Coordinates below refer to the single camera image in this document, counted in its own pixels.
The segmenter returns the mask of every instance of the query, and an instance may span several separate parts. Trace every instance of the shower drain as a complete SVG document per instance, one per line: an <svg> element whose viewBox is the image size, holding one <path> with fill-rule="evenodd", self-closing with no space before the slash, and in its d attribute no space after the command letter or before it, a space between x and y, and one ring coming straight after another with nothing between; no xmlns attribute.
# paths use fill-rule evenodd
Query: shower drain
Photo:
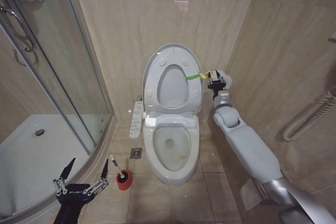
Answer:
<svg viewBox="0 0 336 224"><path fill-rule="evenodd" d="M37 131L35 131L35 136L41 136L44 133L44 129L39 129Z"/></svg>
<svg viewBox="0 0 336 224"><path fill-rule="evenodd" d="M130 159L139 159L141 158L142 148L132 148L131 149L131 157Z"/></svg>

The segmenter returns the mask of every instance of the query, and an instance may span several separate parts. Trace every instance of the green tape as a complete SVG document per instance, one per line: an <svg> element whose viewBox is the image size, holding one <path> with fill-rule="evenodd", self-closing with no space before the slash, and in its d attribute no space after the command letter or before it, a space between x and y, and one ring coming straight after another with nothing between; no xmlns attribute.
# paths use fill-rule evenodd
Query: green tape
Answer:
<svg viewBox="0 0 336 224"><path fill-rule="evenodd" d="M195 74L195 75L193 75L193 76L187 76L186 79L187 79L188 81L190 81L190 80L194 80L194 79L198 78L199 75L200 75L200 74L198 73L198 74Z"/></svg>

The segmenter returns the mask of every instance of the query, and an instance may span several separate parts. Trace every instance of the white flexible hose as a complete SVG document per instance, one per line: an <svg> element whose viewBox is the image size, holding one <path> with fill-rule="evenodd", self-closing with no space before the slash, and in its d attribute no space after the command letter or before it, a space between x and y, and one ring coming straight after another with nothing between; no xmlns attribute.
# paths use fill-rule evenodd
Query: white flexible hose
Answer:
<svg viewBox="0 0 336 224"><path fill-rule="evenodd" d="M292 122L283 132L282 137L286 141L293 141L298 139L304 132L306 132L310 127L312 127L318 119L320 119L331 107L336 103L336 94L332 93L332 90L336 90L336 87L328 91L319 101L309 107L301 115L299 115L294 122ZM301 127L299 127L292 136L289 133L304 119L315 113L314 116L309 118Z"/></svg>

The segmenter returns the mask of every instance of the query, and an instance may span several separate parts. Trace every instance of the white toilet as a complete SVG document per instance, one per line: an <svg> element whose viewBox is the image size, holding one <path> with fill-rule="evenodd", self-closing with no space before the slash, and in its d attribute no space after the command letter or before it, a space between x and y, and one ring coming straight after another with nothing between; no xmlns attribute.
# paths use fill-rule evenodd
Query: white toilet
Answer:
<svg viewBox="0 0 336 224"><path fill-rule="evenodd" d="M143 75L145 149L155 175L166 184L186 182L196 167L203 81L186 77L200 72L188 48L169 44L153 54Z"/></svg>

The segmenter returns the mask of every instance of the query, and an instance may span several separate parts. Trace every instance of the tile floor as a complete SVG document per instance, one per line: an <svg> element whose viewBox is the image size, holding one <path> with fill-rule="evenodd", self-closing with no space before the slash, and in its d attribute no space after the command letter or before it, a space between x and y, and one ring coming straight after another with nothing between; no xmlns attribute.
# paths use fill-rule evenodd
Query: tile floor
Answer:
<svg viewBox="0 0 336 224"><path fill-rule="evenodd" d="M179 186L157 179L147 160L143 139L129 138L129 128L130 122L118 122L108 156L113 154L121 168L133 173L132 186L126 191L118 190L117 170L110 165L110 185L83 208L78 223L241 223L206 122L200 122L200 157L195 173ZM141 159L130 159L130 150L135 147L143 148Z"/></svg>

